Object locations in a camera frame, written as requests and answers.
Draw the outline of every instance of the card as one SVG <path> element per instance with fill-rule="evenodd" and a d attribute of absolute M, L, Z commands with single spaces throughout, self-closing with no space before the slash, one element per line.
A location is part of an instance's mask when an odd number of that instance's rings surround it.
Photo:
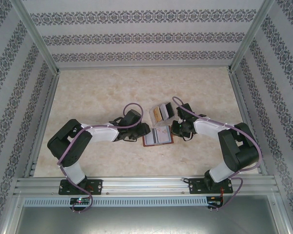
<path fill-rule="evenodd" d="M 174 109 L 172 108 L 172 105 L 170 102 L 166 104 L 166 110 L 167 110 L 169 118 L 171 118 L 175 115 Z"/>
<path fill-rule="evenodd" d="M 169 126 L 151 128 L 151 132 L 143 136 L 144 146 L 154 146 L 171 143 L 173 143 L 173 139 L 170 133 Z"/>
<path fill-rule="evenodd" d="M 169 119 L 169 115 L 168 115 L 168 112 L 167 112 L 165 104 L 162 104 L 160 106 L 160 111 L 161 111 L 161 115 L 162 115 L 163 120 Z"/>
<path fill-rule="evenodd" d="M 163 120 L 160 108 L 158 106 L 153 110 L 153 113 L 157 123 Z"/>

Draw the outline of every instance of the transparent box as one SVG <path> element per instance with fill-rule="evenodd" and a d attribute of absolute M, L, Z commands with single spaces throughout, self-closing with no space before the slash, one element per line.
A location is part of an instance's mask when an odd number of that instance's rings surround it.
<path fill-rule="evenodd" d="M 163 102 L 161 104 L 153 106 L 149 110 L 149 114 L 153 127 L 171 125 L 172 122 L 176 119 L 171 102 Z"/>

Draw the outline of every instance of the black mounting plate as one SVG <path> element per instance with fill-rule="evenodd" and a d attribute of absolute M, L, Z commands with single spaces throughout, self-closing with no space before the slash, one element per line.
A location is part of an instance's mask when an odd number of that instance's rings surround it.
<path fill-rule="evenodd" d="M 85 189 L 91 192 L 92 195 L 101 195 L 102 182 L 101 179 L 88 179 Z M 59 195 L 86 195 L 86 193 L 77 189 L 67 179 L 62 179 L 59 187 Z"/>
<path fill-rule="evenodd" d="M 221 188 L 223 188 L 224 194 L 232 194 L 231 180 L 225 179 L 219 183 L 214 183 L 211 190 L 208 190 L 203 178 L 190 178 L 184 179 L 184 182 L 189 184 L 190 194 L 220 194 Z"/>

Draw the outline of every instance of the table surface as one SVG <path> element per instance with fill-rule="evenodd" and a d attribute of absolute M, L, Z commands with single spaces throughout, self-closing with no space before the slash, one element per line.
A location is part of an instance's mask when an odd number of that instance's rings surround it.
<path fill-rule="evenodd" d="M 137 102 L 145 111 L 143 122 L 151 126 L 149 109 L 173 96 L 188 102 L 197 114 L 242 122 L 225 67 L 62 71 L 34 176 L 63 176 L 46 145 L 70 119 L 104 124 L 122 116 L 126 104 Z M 195 135 L 189 142 L 173 139 L 173 144 L 152 147 L 143 147 L 142 138 L 134 143 L 91 143 L 80 165 L 87 176 L 182 176 L 203 175 L 223 160 L 219 141 L 208 136 Z"/>

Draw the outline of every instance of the ventilated metal strip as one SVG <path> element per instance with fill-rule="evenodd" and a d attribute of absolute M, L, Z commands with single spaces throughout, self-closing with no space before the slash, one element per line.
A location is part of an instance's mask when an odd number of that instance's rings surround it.
<path fill-rule="evenodd" d="M 24 207 L 68 207 L 69 197 L 26 198 Z M 207 206 L 206 196 L 186 197 L 95 197 L 93 207 L 155 207 L 155 206 Z"/>

